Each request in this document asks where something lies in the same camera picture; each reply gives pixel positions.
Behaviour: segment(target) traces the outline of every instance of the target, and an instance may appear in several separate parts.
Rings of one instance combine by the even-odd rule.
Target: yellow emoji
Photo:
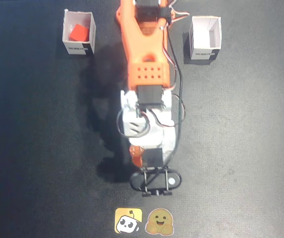
[[[137,232],[142,217],[142,210],[139,208],[117,208],[114,231],[118,234]]]
[[[173,234],[171,213],[164,208],[157,208],[152,211],[148,216],[145,231],[151,235],[171,236]]]

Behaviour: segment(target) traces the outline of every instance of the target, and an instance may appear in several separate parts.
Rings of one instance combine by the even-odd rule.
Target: open box
[[[71,41],[69,35],[76,24],[89,29],[89,41]],[[62,41],[70,55],[92,55],[96,43],[96,23],[91,12],[64,10]]]
[[[221,49],[221,17],[193,16],[189,40],[192,60],[215,60]]]

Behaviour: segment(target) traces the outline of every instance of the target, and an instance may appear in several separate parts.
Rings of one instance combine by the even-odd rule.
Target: red cube
[[[71,34],[69,35],[71,41],[89,41],[89,29],[82,25],[76,24]]]

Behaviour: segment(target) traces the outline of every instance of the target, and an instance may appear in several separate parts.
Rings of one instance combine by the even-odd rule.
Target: robotic arm
[[[169,36],[172,24],[188,16],[177,12],[177,0],[121,0],[116,18],[128,61],[128,91],[121,91],[123,137],[129,139],[129,152],[140,172],[132,175],[133,189],[143,196],[170,195],[181,183],[178,172],[168,168],[180,138],[185,116],[182,103],[182,75]],[[168,42],[174,60],[168,53]],[[174,81],[170,80],[170,64]],[[179,96],[172,93],[180,76]],[[177,97],[178,122],[171,118],[172,97]]]

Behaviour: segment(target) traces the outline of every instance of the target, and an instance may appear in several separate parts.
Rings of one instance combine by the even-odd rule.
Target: orange bracket
[[[161,7],[167,4],[162,1]],[[167,49],[167,28],[161,29],[166,20],[138,23],[133,0],[121,0],[116,18],[128,61],[129,90],[136,90],[138,85],[170,87],[170,66],[163,52],[163,45]]]
[[[133,164],[140,168],[143,167],[142,156],[145,149],[140,146],[131,145],[129,151],[132,157]]]

